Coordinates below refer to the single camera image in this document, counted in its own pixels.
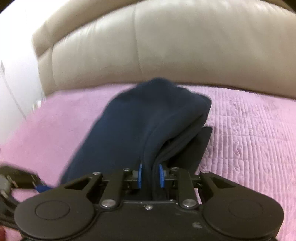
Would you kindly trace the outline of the person's left hand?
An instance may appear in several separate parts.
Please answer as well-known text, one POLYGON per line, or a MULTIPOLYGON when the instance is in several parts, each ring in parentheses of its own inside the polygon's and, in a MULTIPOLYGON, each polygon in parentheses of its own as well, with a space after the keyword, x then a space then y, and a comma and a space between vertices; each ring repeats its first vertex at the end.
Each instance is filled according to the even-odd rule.
POLYGON ((6 241, 6 230, 0 226, 0 241, 6 241))

